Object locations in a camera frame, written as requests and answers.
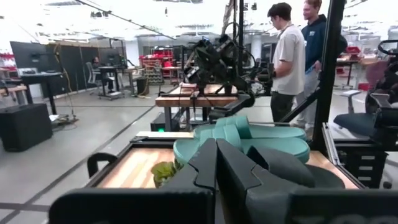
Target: man in white t-shirt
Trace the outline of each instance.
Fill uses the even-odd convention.
[[[291,11],[292,7],[284,2],[273,5],[268,11],[272,25],[280,30],[271,74],[274,122],[292,111],[294,97],[304,91],[305,43],[301,30],[291,22]]]

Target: man in navy hoodie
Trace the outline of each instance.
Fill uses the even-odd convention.
[[[322,69],[322,50],[326,31],[326,17],[323,14],[318,15],[321,5],[322,0],[306,0],[304,4],[303,15],[308,21],[308,25],[302,29],[305,39],[305,84],[304,92],[296,96],[297,104],[301,104],[310,96],[319,83],[318,74]],[[338,54],[342,53],[347,48],[346,39],[340,36],[340,41],[336,46]],[[297,123],[294,124],[296,127],[305,129],[307,137],[312,136],[316,110],[317,102],[314,102],[299,114]]]

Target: navy hoodie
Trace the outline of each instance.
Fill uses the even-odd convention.
[[[319,15],[319,18],[313,23],[307,25],[302,29],[305,45],[305,71],[312,67],[312,65],[319,60],[322,63],[323,41],[325,40],[326,32],[326,16]],[[347,40],[340,36],[340,41],[337,45],[338,55],[347,48]]]

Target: dark jeans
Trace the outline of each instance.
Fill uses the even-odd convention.
[[[113,81],[110,78],[102,79],[102,85],[106,86],[108,83],[108,90],[113,90]]]
[[[293,99],[294,95],[272,92],[271,111],[274,122],[280,122],[284,116],[292,111]]]

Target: green plush toy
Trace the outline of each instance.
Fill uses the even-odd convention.
[[[183,165],[176,160],[174,162],[160,162],[154,165],[150,171],[154,175],[155,187],[159,188],[166,184],[182,167]]]

